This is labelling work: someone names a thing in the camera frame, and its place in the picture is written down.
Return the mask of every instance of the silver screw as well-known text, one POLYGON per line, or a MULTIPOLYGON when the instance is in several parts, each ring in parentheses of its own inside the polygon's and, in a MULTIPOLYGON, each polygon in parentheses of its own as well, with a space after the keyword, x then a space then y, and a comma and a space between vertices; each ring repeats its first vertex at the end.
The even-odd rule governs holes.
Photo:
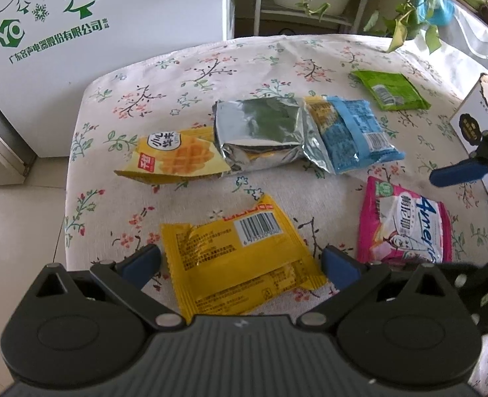
POLYGON ((327 322, 327 317, 319 312, 306 312, 301 316, 301 322, 309 327, 319 327, 327 322))
POLYGON ((455 278, 454 286, 456 288, 461 288, 466 282, 466 275, 460 274, 457 278, 455 278))
POLYGON ((156 324, 160 327, 176 327, 181 324, 181 316, 176 313, 162 313, 156 317, 156 324))

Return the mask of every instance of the tile floor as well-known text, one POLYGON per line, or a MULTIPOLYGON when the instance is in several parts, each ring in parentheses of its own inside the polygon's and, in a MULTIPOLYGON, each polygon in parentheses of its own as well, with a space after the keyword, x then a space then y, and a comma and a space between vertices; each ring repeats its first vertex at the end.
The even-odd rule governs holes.
MULTIPOLYGON (((38 159, 25 184, 0 187, 0 335, 42 267, 66 263, 67 158, 38 159)), ((12 382, 0 353, 0 392, 12 382)))

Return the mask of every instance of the barcode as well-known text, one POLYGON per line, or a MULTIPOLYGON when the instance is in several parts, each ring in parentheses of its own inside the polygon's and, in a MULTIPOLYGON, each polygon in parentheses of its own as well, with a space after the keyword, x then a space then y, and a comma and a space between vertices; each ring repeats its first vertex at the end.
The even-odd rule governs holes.
POLYGON ((394 105, 395 97, 388 91, 388 89, 383 85, 375 85, 373 91, 378 95, 378 98, 386 105, 394 105))
POLYGON ((244 246, 281 234, 282 231, 275 220, 273 212, 260 212, 234 221, 240 242, 244 246))
POLYGON ((370 152, 384 151, 393 147, 385 133, 364 133, 364 137, 370 152))

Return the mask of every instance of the green logo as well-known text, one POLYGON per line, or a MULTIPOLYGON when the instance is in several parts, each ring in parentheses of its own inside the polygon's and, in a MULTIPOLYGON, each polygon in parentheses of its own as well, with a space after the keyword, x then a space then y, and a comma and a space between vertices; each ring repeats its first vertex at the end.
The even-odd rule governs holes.
POLYGON ((376 196, 377 197, 389 197, 393 195, 393 185, 387 182, 376 183, 376 196))
POLYGON ((0 26, 0 43, 4 47, 18 47, 25 31, 18 19, 5 19, 0 26))

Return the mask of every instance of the green snack package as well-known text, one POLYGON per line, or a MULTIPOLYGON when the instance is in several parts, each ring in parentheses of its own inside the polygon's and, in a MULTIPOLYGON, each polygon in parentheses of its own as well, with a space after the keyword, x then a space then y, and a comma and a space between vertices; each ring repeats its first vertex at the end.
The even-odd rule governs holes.
POLYGON ((360 78, 382 110, 427 110, 431 107, 401 73, 371 70, 356 70, 351 73, 360 78))

